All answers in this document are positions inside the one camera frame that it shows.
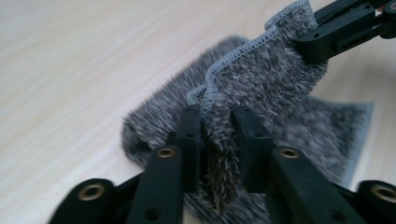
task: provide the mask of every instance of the black plastic bracket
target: black plastic bracket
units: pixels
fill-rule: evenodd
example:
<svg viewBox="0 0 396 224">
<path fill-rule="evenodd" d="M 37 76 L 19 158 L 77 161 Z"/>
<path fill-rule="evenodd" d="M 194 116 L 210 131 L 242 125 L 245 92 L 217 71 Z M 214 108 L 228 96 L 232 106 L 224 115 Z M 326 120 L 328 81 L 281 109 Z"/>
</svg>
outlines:
<svg viewBox="0 0 396 224">
<path fill-rule="evenodd" d="M 182 164 L 178 147 L 164 146 L 151 152 L 126 223 L 181 223 Z"/>
<path fill-rule="evenodd" d="M 89 179 L 73 188 L 52 216 L 49 224 L 109 223 L 113 184 L 105 179 Z"/>
<path fill-rule="evenodd" d="M 396 187 L 379 180 L 366 180 L 357 192 L 336 186 L 367 223 L 396 224 Z"/>
<path fill-rule="evenodd" d="M 247 192 L 264 193 L 273 137 L 248 107 L 235 107 L 231 121 L 239 141 L 239 178 Z"/>
<path fill-rule="evenodd" d="M 376 16 L 381 4 L 384 11 Z M 323 63 L 378 35 L 396 37 L 396 0 L 339 0 L 316 12 L 315 18 L 318 29 L 294 41 L 307 63 Z"/>
<path fill-rule="evenodd" d="M 198 105 L 190 105 L 180 116 L 174 144 L 183 149 L 183 180 L 184 191 L 193 193 L 198 190 L 201 177 L 202 138 L 201 117 Z"/>
<path fill-rule="evenodd" d="M 275 148 L 271 173 L 276 187 L 267 197 L 273 196 L 287 204 L 292 213 L 286 220 L 270 215 L 275 223 L 365 223 L 302 151 L 292 147 Z M 271 208 L 270 204 L 270 214 L 276 214 Z"/>
</svg>

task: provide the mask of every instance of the wood grain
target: wood grain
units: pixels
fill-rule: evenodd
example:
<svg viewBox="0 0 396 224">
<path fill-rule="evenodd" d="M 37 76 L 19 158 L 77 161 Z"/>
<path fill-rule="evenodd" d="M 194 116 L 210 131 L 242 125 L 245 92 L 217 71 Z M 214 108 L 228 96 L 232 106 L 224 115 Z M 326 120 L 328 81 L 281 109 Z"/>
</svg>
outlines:
<svg viewBox="0 0 396 224">
<path fill-rule="evenodd" d="M 121 152 L 122 117 L 222 38 L 261 34 L 291 2 L 0 1 L 0 223 L 45 223 L 79 182 L 141 172 Z M 332 59 L 313 92 L 375 102 L 352 189 L 396 184 L 395 58 L 395 41 L 376 38 Z"/>
</svg>

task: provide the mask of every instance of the gray microfiber cloth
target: gray microfiber cloth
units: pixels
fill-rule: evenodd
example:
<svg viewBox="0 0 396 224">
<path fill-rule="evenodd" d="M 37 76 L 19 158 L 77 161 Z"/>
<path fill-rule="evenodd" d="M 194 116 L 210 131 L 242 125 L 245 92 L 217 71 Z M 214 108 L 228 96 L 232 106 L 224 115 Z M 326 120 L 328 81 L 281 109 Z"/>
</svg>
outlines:
<svg viewBox="0 0 396 224">
<path fill-rule="evenodd" d="M 270 223 L 264 194 L 239 187 L 239 150 L 233 106 L 250 107 L 278 146 L 301 149 L 333 183 L 347 187 L 370 124 L 371 104 L 337 104 L 308 96 L 327 63 L 306 64 L 294 38 L 317 27 L 307 1 L 265 24 L 254 40 L 232 36 L 207 50 L 124 120 L 122 146 L 142 167 L 155 147 L 177 130 L 187 105 L 200 107 L 207 146 L 213 146 L 206 181 L 186 194 L 186 208 L 205 223 Z"/>
</svg>

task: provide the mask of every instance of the folded cloth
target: folded cloth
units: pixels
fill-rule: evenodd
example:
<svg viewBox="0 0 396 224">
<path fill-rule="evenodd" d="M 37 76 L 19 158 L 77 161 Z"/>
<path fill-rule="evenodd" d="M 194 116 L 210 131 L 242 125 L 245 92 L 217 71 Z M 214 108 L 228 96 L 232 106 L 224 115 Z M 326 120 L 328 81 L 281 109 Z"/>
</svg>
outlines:
<svg viewBox="0 0 396 224">
<path fill-rule="evenodd" d="M 246 105 L 277 145 L 301 149 L 330 181 L 347 186 L 373 106 L 308 96 L 327 64 L 304 63 L 291 40 L 316 27 L 309 3 L 301 0 L 269 20 L 258 38 L 232 36 L 218 43 L 125 118 L 127 156 L 144 166 L 150 151 L 177 130 L 181 111 L 199 104 L 214 156 L 208 184 L 201 182 L 199 192 L 185 196 L 187 209 L 207 223 L 269 223 L 265 195 L 238 187 L 239 149 L 230 113 L 233 106 Z"/>
</svg>

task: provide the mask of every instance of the brass screw hole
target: brass screw hole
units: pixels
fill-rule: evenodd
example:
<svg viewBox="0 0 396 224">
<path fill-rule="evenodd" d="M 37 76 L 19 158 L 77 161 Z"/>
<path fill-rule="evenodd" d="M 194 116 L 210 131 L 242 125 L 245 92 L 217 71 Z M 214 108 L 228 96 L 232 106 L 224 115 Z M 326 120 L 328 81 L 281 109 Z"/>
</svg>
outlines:
<svg viewBox="0 0 396 224">
<path fill-rule="evenodd" d="M 173 157 L 176 154 L 176 152 L 173 149 L 170 148 L 164 148 L 158 151 L 158 156 L 161 158 L 169 158 Z"/>
<path fill-rule="evenodd" d="M 105 193 L 103 184 L 92 184 L 86 186 L 78 193 L 78 198 L 82 201 L 92 201 L 100 198 Z"/>
<path fill-rule="evenodd" d="M 290 159 L 295 159 L 295 158 L 299 157 L 298 153 L 292 149 L 282 149 L 280 151 L 280 154 L 283 157 L 290 158 Z"/>
<path fill-rule="evenodd" d="M 396 190 L 385 186 L 375 185 L 372 187 L 372 193 L 387 202 L 396 203 Z"/>
</svg>

